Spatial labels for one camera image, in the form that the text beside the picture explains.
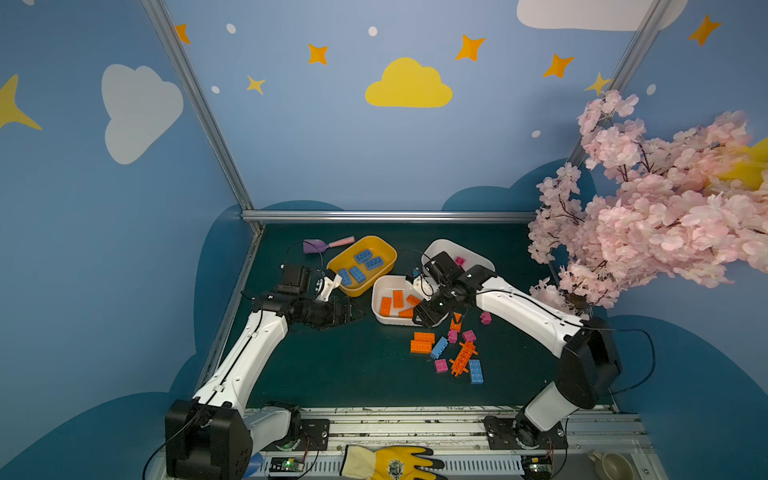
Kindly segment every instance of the yellow glove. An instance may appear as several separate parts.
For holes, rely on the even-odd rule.
[[[362,480],[448,480],[420,469],[445,468],[442,460],[420,456],[432,453],[423,447],[385,447],[371,452],[365,447],[347,445],[341,475]]]

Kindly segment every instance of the orange star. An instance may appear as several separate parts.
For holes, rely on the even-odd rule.
[[[175,25],[176,26],[176,33],[179,34],[179,40],[183,41],[184,43],[192,44],[190,41],[190,38],[187,37],[187,24],[183,25]]]
[[[560,58],[557,55],[552,55],[552,66],[544,72],[544,77],[548,77],[549,75],[557,75],[560,78],[563,78],[563,74],[565,73],[565,67],[568,66],[571,61],[576,57],[570,57],[570,58]]]
[[[456,55],[456,60],[461,60],[462,58],[469,58],[470,60],[477,61],[478,60],[478,48],[480,48],[480,45],[482,45],[482,42],[485,41],[484,38],[479,38],[477,40],[472,40],[470,37],[463,35],[464,37],[464,45],[462,46],[462,50]]]
[[[699,42],[699,46],[703,47],[704,42],[707,41],[707,37],[710,36],[710,33],[712,33],[715,28],[721,25],[722,23],[710,22],[710,16],[705,15],[704,20],[701,22],[699,28],[690,37],[688,37],[688,40],[697,40]]]
[[[328,65],[326,63],[326,50],[328,47],[316,47],[310,43],[310,63],[318,61],[323,65]]]

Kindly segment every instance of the purple toy shovel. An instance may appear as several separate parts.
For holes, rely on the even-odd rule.
[[[322,253],[329,248],[341,247],[342,245],[349,245],[355,243],[355,237],[342,238],[331,243],[325,243],[322,240],[304,240],[304,253]]]

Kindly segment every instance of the yellow cloud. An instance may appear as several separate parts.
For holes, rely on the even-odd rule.
[[[442,83],[437,70],[405,57],[387,65],[382,80],[366,90],[366,100],[376,107],[435,108],[451,98],[453,90]]]

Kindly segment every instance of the beige mug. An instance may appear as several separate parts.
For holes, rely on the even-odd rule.
[[[634,480],[632,465],[622,455],[591,450],[587,457],[594,462],[594,470],[602,480]]]

